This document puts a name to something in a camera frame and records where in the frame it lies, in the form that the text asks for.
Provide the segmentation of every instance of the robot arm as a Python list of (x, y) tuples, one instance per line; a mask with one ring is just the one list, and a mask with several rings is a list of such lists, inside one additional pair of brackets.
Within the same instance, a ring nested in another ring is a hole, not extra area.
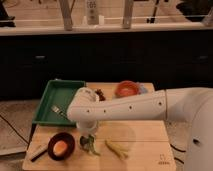
[(142, 119), (191, 123), (211, 92), (208, 88), (168, 89), (99, 102), (94, 91), (81, 88), (70, 104), (67, 116), (78, 123)]
[(97, 131), (99, 120), (163, 119), (191, 125), (185, 171), (212, 171), (213, 89), (183, 88), (97, 102), (89, 88), (77, 91), (67, 116), (83, 134)]

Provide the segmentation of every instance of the green plastic tray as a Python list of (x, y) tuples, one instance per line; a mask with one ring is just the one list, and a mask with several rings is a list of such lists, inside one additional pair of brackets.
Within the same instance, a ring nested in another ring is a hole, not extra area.
[(46, 126), (75, 126), (75, 122), (53, 112), (51, 107), (56, 105), (66, 114), (76, 91), (85, 85), (84, 81), (50, 80), (44, 90), (33, 123)]

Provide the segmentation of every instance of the black cable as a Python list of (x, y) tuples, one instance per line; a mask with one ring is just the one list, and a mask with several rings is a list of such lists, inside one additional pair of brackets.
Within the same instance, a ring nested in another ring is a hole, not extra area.
[(28, 141), (1, 114), (0, 118), (2, 118), (25, 143), (29, 144)]
[(181, 149), (175, 147), (175, 146), (172, 145), (172, 144), (170, 144), (170, 146), (171, 146), (174, 150), (179, 151), (179, 152), (181, 152), (181, 153), (185, 153), (185, 152), (186, 152), (186, 150), (181, 150)]
[(174, 157), (174, 159), (177, 160), (177, 161), (179, 161), (180, 163), (184, 164), (184, 161), (183, 161), (183, 160), (181, 160), (181, 159), (179, 159), (179, 158), (177, 158), (177, 157)]

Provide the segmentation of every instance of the orange food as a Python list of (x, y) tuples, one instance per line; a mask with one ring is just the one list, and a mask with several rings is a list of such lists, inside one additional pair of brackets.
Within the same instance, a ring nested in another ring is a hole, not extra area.
[(117, 97), (132, 96), (140, 93), (140, 87), (133, 81), (122, 81), (118, 84), (115, 94)]
[(67, 143), (60, 140), (57, 143), (55, 143), (55, 145), (53, 147), (53, 153), (56, 156), (63, 156), (65, 154), (65, 152), (67, 151), (67, 149), (68, 149)]

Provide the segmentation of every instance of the wooden table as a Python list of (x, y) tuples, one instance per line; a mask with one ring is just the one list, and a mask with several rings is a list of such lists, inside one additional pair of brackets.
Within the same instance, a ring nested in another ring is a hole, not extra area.
[[(100, 88), (106, 99), (114, 97), (115, 83), (87, 83), (92, 89)], [(151, 83), (143, 83), (154, 91)], [(79, 132), (70, 127), (47, 127), (37, 125), (27, 155), (24, 170), (70, 170), (70, 171), (175, 171), (176, 166), (163, 121), (104, 121), (99, 123), (95, 148), (101, 156), (88, 154), (79, 148)], [(59, 132), (69, 132), (76, 140), (74, 153), (64, 161), (54, 161), (44, 154), (35, 162), (28, 159), (39, 145), (48, 143)], [(121, 160), (110, 151), (104, 141), (110, 139), (130, 149), (129, 157)]]

